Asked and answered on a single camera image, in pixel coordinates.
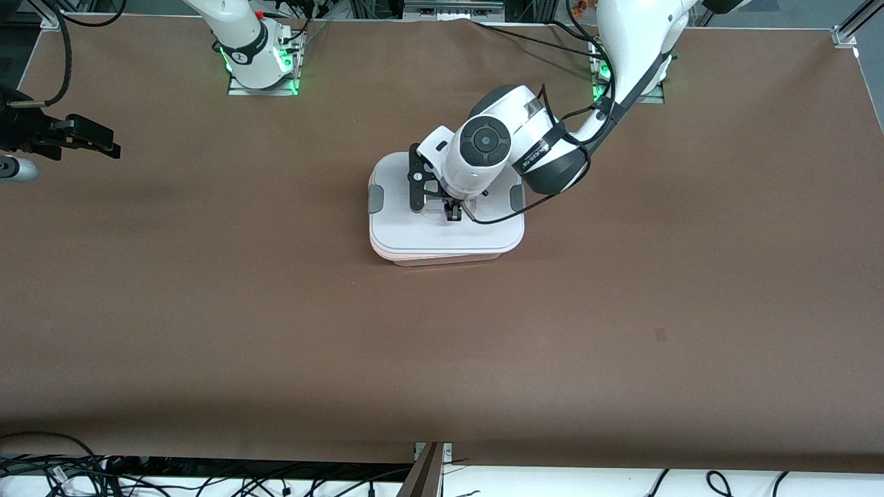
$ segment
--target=metal bracket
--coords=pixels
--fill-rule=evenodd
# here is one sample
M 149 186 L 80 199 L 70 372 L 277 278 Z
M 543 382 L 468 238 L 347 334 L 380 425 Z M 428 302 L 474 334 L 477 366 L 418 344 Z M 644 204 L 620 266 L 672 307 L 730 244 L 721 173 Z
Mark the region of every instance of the metal bracket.
M 461 220 L 461 201 L 451 197 L 442 188 L 436 174 L 430 170 L 426 159 L 417 153 L 419 143 L 412 143 L 408 148 L 408 207 L 412 212 L 423 211 L 426 197 L 432 196 L 445 202 L 445 214 L 449 221 Z M 427 188 L 427 183 L 435 181 L 436 190 Z
M 832 42 L 838 49 L 850 49 L 857 46 L 857 33 L 869 19 L 884 10 L 884 0 L 864 0 L 852 14 L 841 24 L 832 28 Z
M 417 458 L 423 453 L 423 450 L 427 447 L 427 442 L 416 442 L 415 443 L 415 461 Z M 442 444 L 443 454 L 442 454 L 442 463 L 450 463 L 452 461 L 451 454 L 451 444 L 444 443 Z
M 663 83 L 657 83 L 648 93 L 639 96 L 636 103 L 666 103 L 666 94 L 663 90 Z
M 438 497 L 442 468 L 451 462 L 451 444 L 420 442 L 415 444 L 415 465 L 396 497 Z
M 60 30 L 60 27 L 58 26 L 58 17 L 56 17 L 55 12 L 46 5 L 46 0 L 30 0 L 30 8 L 40 17 L 40 29 L 46 31 Z
M 834 47 L 837 49 L 852 49 L 857 46 L 857 37 L 851 35 L 850 37 L 844 39 L 842 38 L 841 27 L 836 26 L 831 30 L 832 33 L 832 43 L 834 43 Z
M 227 86 L 227 95 L 231 96 L 292 96 L 298 95 L 300 79 L 294 75 L 294 71 L 283 76 L 277 84 L 261 89 L 247 88 L 240 84 L 233 76 Z

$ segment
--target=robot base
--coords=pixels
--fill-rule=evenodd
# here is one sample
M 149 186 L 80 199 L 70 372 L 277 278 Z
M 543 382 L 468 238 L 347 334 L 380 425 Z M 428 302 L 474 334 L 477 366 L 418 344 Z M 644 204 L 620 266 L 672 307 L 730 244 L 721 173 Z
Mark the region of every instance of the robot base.
M 259 67 L 264 72 L 257 74 L 264 78 L 275 80 L 276 83 L 267 88 L 248 87 L 236 77 L 233 76 L 230 64 L 227 64 L 227 72 L 231 74 L 230 81 L 227 85 L 227 95 L 231 96 L 295 96 L 301 89 L 301 68 L 304 64 L 304 46 L 307 41 L 307 33 L 298 33 L 292 36 L 292 28 L 285 24 L 279 24 L 273 19 L 264 19 L 261 21 L 268 27 L 270 33 L 278 33 L 276 36 L 288 40 L 287 43 L 269 43 L 268 48 L 255 56 L 255 61 L 261 61 L 261 64 L 255 64 L 251 71 L 258 71 Z M 245 78 L 243 72 L 246 69 L 238 69 L 240 78 Z
M 421 212 L 408 205 L 408 152 L 380 160 L 369 180 L 369 237 L 384 259 L 402 266 L 451 264 L 493 259 L 514 249 L 525 233 L 523 215 L 494 225 L 479 225 L 466 215 L 446 219 L 443 202 L 427 197 Z M 496 219 L 525 202 L 522 178 L 506 168 L 488 187 L 488 195 L 469 201 L 478 219 Z

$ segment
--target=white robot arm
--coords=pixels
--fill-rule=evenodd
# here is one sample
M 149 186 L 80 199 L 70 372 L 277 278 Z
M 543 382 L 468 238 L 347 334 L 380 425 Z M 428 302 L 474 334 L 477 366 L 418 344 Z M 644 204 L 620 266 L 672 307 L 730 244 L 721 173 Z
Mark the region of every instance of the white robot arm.
M 234 78 L 247 88 L 267 88 L 293 68 L 289 26 L 259 19 L 248 0 L 184 0 L 209 23 Z
M 698 1 L 598 0 L 598 32 L 612 84 L 575 132 L 553 121 L 527 87 L 508 85 L 483 97 L 456 132 L 444 126 L 433 131 L 418 154 L 456 202 L 482 194 L 507 166 L 533 191 L 561 193 L 582 177 L 591 152 L 638 97 L 665 75 L 670 52 Z M 729 8 L 736 6 L 732 2 Z

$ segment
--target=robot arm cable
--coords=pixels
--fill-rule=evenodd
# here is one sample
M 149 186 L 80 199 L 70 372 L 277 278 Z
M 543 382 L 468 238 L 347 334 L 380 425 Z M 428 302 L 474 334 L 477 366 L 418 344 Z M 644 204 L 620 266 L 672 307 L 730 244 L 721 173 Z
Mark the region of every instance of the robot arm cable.
M 565 123 L 563 122 L 563 120 L 560 120 L 558 123 L 556 123 L 554 121 L 553 109 L 550 106 L 549 98 L 546 95 L 546 86 L 540 87 L 540 92 L 537 94 L 537 97 L 543 99 L 544 106 L 546 107 L 547 114 L 549 115 L 551 124 L 553 126 L 565 126 Z M 590 166 L 592 164 L 591 154 L 586 149 L 586 145 L 581 143 L 579 140 L 577 140 L 573 135 L 571 135 L 571 133 L 566 133 L 565 136 L 562 137 L 562 140 L 565 140 L 565 141 L 575 144 L 577 146 L 577 148 L 579 148 L 580 151 L 583 153 L 583 155 L 586 157 L 586 167 L 583 168 L 583 170 L 580 172 L 580 175 L 577 176 L 576 180 L 574 180 L 573 184 L 576 185 L 577 183 L 580 182 L 580 180 L 582 180 L 586 176 L 586 173 L 590 171 Z M 463 209 L 464 212 L 467 213 L 467 217 L 471 221 L 476 223 L 477 225 L 496 225 L 496 224 L 502 223 L 508 219 L 514 218 L 514 217 L 519 216 L 521 214 L 524 214 L 525 212 L 528 212 L 529 210 L 534 209 L 535 207 L 537 207 L 541 203 L 544 203 L 544 202 L 550 200 L 551 198 L 559 195 L 560 193 L 561 192 L 559 192 L 558 194 L 546 195 L 543 198 L 541 198 L 540 200 L 537 200 L 537 201 L 531 203 L 530 205 L 522 207 L 521 209 L 519 209 L 511 214 L 507 214 L 506 216 L 503 216 L 502 218 L 493 219 L 491 221 L 483 221 L 481 219 L 476 219 L 476 216 L 473 215 L 473 212 L 469 209 L 469 206 L 467 206 L 466 203 L 462 203 L 461 208 Z
M 294 35 L 292 35 L 290 38 L 285 38 L 285 39 L 282 41 L 282 43 L 288 43 L 288 42 L 294 40 L 295 38 L 297 38 L 298 36 L 301 36 L 302 34 L 304 34 L 304 32 L 306 32 L 306 31 L 307 31 L 307 28 L 310 26 L 310 21 L 311 21 L 311 20 L 313 20 L 313 18 L 307 18 L 307 20 L 304 22 L 304 26 L 301 26 L 301 29 L 299 29 L 299 30 L 297 31 L 297 33 L 295 33 Z
M 578 40 L 582 38 L 582 36 L 581 36 L 580 34 L 575 33 L 570 27 L 568 27 L 567 25 L 565 25 L 565 24 L 559 22 L 559 21 L 556 20 L 556 19 L 550 19 L 550 20 L 546 21 L 545 24 L 547 24 L 547 25 L 549 25 L 549 26 L 556 26 L 556 27 L 559 27 L 559 28 L 561 28 L 562 31 L 564 31 L 565 33 L 570 34 L 572 37 L 577 38 Z
M 602 47 L 598 42 L 596 42 L 596 40 L 592 36 L 590 36 L 590 34 L 587 33 L 585 29 L 583 29 L 583 26 L 581 26 L 580 23 L 577 22 L 577 19 L 575 19 L 575 17 L 574 17 L 574 13 L 571 11 L 570 2 L 568 2 L 566 0 L 565 6 L 567 7 L 566 10 L 568 11 L 568 17 L 571 19 L 571 22 L 574 23 L 574 26 L 580 31 L 580 33 L 583 35 L 583 37 L 577 36 L 575 33 L 570 32 L 570 31 L 569 31 L 569 33 L 571 33 L 578 40 L 583 40 L 587 43 L 591 43 L 592 46 L 595 47 L 596 50 L 598 50 L 598 53 L 601 54 L 602 59 L 605 60 L 605 63 L 607 64 L 608 69 L 611 71 L 611 77 L 608 78 L 608 83 L 606 85 L 605 92 L 602 93 L 602 96 L 610 95 L 610 100 L 611 100 L 610 107 L 607 109 L 607 112 L 605 112 L 605 122 L 602 123 L 602 126 L 599 127 L 598 131 L 594 135 L 592 135 L 592 137 L 581 142 L 581 144 L 585 145 L 587 143 L 591 143 L 591 142 L 597 140 L 597 138 L 599 136 L 601 136 L 601 134 L 604 132 L 605 128 L 607 127 L 608 122 L 611 119 L 611 114 L 614 111 L 614 107 L 617 104 L 616 101 L 614 100 L 614 96 L 616 95 L 615 92 L 617 89 L 615 68 L 613 66 L 613 62 L 612 62 L 611 58 L 607 55 L 607 52 L 605 52 L 605 48 Z M 592 104 L 590 104 L 586 107 L 583 107 L 582 109 L 579 109 L 577 111 L 572 111 L 572 112 L 569 112 L 568 114 L 565 114 L 564 116 L 562 116 L 561 120 L 573 118 L 574 116 L 584 114 L 585 112 L 589 112 L 589 111 L 591 111 L 593 109 L 597 109 L 597 108 L 598 108 L 598 101 L 593 102 Z
M 113 23 L 114 21 L 116 21 L 117 19 L 119 19 L 120 16 L 123 15 L 123 11 L 126 10 L 126 3 L 127 3 L 128 1 L 129 1 L 129 0 L 122 0 L 122 2 L 121 2 L 120 5 L 119 5 L 119 10 L 118 10 L 116 13 L 114 13 L 113 17 L 110 18 L 110 19 L 104 20 L 104 21 L 102 21 L 102 22 L 95 22 L 95 23 L 92 23 L 92 22 L 83 22 L 83 21 L 81 21 L 81 20 L 76 20 L 76 19 L 69 18 L 69 17 L 67 17 L 65 14 L 61 14 L 61 15 L 58 16 L 58 17 L 60 17 L 60 18 L 65 18 L 65 19 L 71 21 L 73 24 L 76 24 L 77 26 L 83 26 L 83 27 L 105 27 L 105 26 L 108 26 L 109 24 Z
M 586 57 L 591 57 L 591 58 L 601 58 L 601 56 L 600 56 L 599 54 L 591 54 L 590 52 L 586 52 L 586 51 L 582 51 L 582 50 L 577 50 L 577 49 L 572 49 L 572 48 L 570 48 L 570 47 L 564 47 L 564 46 L 562 46 L 562 45 L 558 45 L 558 44 L 556 44 L 556 43 L 546 42 L 546 41 L 544 41 L 544 40 L 538 40 L 537 38 L 532 38 L 532 37 L 530 37 L 530 36 L 525 36 L 524 34 L 513 33 L 512 31 L 507 31 L 506 29 L 500 29 L 499 27 L 487 26 L 487 25 L 485 25 L 485 24 L 481 24 L 481 23 L 477 23 L 477 24 L 478 24 L 479 26 L 481 26 L 481 27 L 484 27 L 485 29 L 488 29 L 488 30 L 491 30 L 491 31 L 495 31 L 495 32 L 497 32 L 497 33 L 506 34 L 506 35 L 508 35 L 508 36 L 513 36 L 513 37 L 515 37 L 515 38 L 521 38 L 521 39 L 523 39 L 523 40 L 527 40 L 527 41 L 529 41 L 529 42 L 539 43 L 539 44 L 541 44 L 541 45 L 546 45 L 547 47 L 553 47 L 553 48 L 555 48 L 555 49 L 565 50 L 566 52 L 571 52 L 571 53 L 575 53 L 575 54 L 577 54 L 577 55 L 582 55 L 582 56 L 586 56 Z M 568 29 L 565 29 L 565 31 L 567 31 L 568 34 L 571 34 L 572 36 L 575 35 L 573 32 L 571 32 L 571 31 L 568 30 Z
M 65 16 L 62 14 L 61 10 L 58 9 L 58 5 L 54 0 L 50 2 L 46 2 L 46 5 L 55 13 L 58 18 L 58 28 L 61 30 L 61 37 L 65 45 L 65 77 L 62 80 L 61 88 L 58 89 L 58 92 L 50 98 L 49 100 L 44 101 L 35 101 L 35 100 L 25 100 L 19 102 L 9 102 L 8 105 L 13 109 L 36 109 L 42 107 L 49 107 L 54 103 L 58 103 L 62 97 L 67 93 L 67 89 L 71 86 L 71 70 L 73 65 L 73 53 L 71 49 L 71 34 L 67 29 L 67 23 L 65 23 Z

